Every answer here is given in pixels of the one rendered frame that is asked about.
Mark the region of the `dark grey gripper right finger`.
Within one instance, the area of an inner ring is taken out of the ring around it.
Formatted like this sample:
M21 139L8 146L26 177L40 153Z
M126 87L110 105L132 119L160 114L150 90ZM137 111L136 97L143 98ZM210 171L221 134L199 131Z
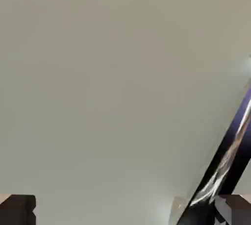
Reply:
M214 225L251 225L251 194L215 198Z

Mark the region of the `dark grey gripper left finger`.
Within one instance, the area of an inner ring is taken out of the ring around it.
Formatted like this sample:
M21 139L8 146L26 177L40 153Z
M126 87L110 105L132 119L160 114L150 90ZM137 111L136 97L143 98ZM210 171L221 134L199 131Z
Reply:
M0 194L0 225L36 225L34 195Z

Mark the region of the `grey-beige cabinet door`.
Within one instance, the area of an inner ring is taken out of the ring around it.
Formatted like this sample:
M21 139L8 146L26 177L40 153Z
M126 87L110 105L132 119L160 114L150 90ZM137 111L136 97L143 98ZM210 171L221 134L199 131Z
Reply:
M0 0L0 193L166 225L250 84L251 0Z

